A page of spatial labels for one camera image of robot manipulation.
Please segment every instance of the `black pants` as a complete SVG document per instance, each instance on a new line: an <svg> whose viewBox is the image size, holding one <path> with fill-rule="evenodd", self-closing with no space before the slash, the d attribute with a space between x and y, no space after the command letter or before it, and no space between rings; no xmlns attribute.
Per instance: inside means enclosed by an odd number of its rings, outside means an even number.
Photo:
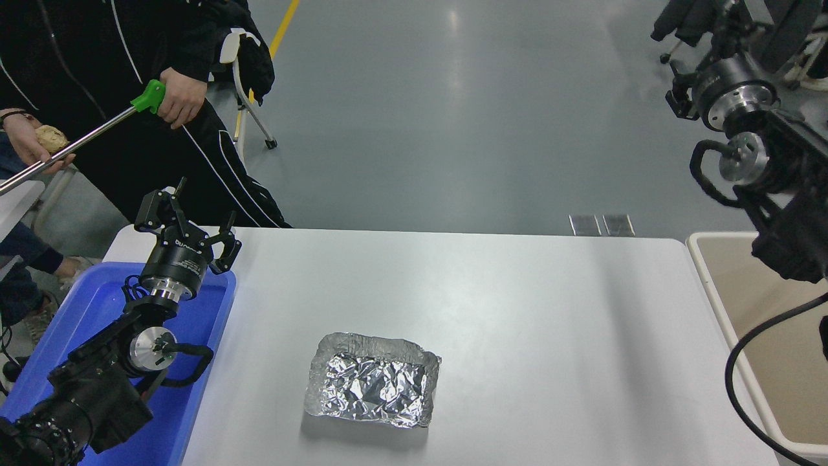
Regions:
<svg viewBox="0 0 828 466"><path fill-rule="evenodd" d="M148 111L135 114L82 147L75 165L130 221L144 195L186 177L180 202L188 220L216 226L236 211L237 226L290 228L267 189L247 175L206 101L175 131Z"/></svg>

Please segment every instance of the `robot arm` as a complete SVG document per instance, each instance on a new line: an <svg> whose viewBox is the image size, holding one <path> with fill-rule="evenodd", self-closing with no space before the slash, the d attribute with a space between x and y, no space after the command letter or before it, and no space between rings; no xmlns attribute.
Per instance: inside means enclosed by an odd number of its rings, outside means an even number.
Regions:
<svg viewBox="0 0 828 466"><path fill-rule="evenodd" d="M779 108L776 88L753 49L761 47L766 57L778 57L779 47L792 53L820 7L818 1L795 2L780 16L778 5L771 14L761 0L719 2L710 53L693 71L671 61L675 77L666 95L676 117L701 118L729 139L699 142L691 174L718 203L747 212L759 233L753 255L785 279L813 283L828 274L828 141ZM720 176L734 184L733 197L719 192L702 172L711 151L720 156ZM779 206L770 197L778 193L793 199Z"/></svg>
<svg viewBox="0 0 828 466"><path fill-rule="evenodd" d="M157 241L139 277L142 292L49 374L51 396L14 422L0 418L0 465L77 464L87 446L111 449L152 419L147 401L160 386L188 386L209 365L210 348L178 343L162 325L176 316L181 300L196 297L208 267L229 270L241 242L230 231L233 215L212 237L189 223L177 201L183 185L144 197L135 228ZM224 249L214 259L216 242ZM166 376L177 353L201 358L184 380Z"/></svg>

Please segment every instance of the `aluminum foil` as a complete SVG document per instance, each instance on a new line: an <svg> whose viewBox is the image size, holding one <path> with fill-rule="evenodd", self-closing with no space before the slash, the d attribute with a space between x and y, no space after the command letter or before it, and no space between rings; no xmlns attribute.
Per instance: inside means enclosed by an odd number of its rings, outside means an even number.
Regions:
<svg viewBox="0 0 828 466"><path fill-rule="evenodd" d="M440 357L407 340L331 333L310 363L305 411L347 420L427 427Z"/></svg>

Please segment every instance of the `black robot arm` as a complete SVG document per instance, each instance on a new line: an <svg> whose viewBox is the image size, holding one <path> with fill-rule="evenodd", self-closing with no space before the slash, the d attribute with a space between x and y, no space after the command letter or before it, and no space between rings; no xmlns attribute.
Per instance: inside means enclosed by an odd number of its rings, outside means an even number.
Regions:
<svg viewBox="0 0 828 466"><path fill-rule="evenodd" d="M73 465L87 446L111 449L152 419L147 401L160 386L188 386L209 365L210 348L177 342L163 323L198 294L209 267L229 270L241 243L230 231L233 215L213 237L188 222L177 201L183 186L147 194L136 219L137 230L157 236L138 279L147 292L49 374L52 395L14 422L0 418L0 466ZM217 242L224 250L214 260ZM200 357L183 380L166 377L177 353Z"/></svg>

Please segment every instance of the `blue plastic tray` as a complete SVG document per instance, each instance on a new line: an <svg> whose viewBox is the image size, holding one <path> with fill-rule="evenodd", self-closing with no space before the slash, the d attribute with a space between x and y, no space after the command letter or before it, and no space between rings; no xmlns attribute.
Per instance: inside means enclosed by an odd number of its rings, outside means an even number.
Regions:
<svg viewBox="0 0 828 466"><path fill-rule="evenodd" d="M0 416L15 420L52 393L46 379L49 371L65 361L70 351L121 314L125 304L121 285L127 276L140 274L143 265L107 262L95 265L83 275L60 306L8 400L0 407ZM235 289L236 278L232 272L221 275L208 272L198 296L181 303L178 316L166 321L164 326L179 342L206 344L217 351ZM177 379L188 376L197 361L197 357L178 356L170 366L169 376ZM212 364L191 386L159 388L149 402L155 416L152 421L125 444L101 454L87 449L86 458L80 464L181 464L211 367Z"/></svg>

